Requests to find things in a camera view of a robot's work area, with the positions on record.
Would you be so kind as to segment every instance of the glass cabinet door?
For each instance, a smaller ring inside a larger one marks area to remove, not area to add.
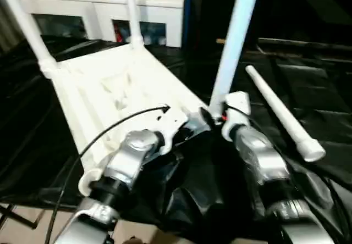
[[[130,27],[126,20],[113,20],[117,42],[130,42]],[[166,45],[166,24],[140,22],[141,33],[145,45]]]
[[[32,14],[43,35],[88,38],[82,17]]]

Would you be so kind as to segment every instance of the white cabinet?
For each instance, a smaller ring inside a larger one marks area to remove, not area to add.
[[[25,10],[35,17],[42,34],[107,41],[128,40],[126,0],[21,2]],[[184,0],[136,0],[136,3],[146,44],[181,47]]]

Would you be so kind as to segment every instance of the cabinet door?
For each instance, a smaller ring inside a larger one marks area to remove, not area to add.
[[[21,3],[26,12],[33,15],[44,35],[102,38],[91,2],[21,0]]]
[[[128,11],[124,4],[94,3],[103,40],[128,41]],[[146,44],[181,47],[180,8],[139,6],[141,33]]]

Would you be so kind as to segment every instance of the white table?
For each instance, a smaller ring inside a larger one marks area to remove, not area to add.
[[[126,0],[21,0],[31,14],[80,16],[89,39],[115,41],[113,20],[128,20]],[[167,46],[180,47],[184,0],[136,0],[140,20],[166,25]]]

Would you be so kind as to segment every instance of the chair leg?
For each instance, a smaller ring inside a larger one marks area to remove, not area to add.
[[[0,228],[3,226],[4,222],[6,221],[6,219],[9,217],[21,224],[24,224],[32,229],[36,229],[38,226],[39,221],[41,220],[41,218],[44,215],[44,210],[42,210],[39,214],[39,216],[36,218],[36,220],[34,222],[21,217],[20,215],[14,213],[12,210],[14,208],[14,205],[9,205],[7,208],[4,208],[2,206],[0,206],[0,213],[2,213],[2,217],[0,218]]]

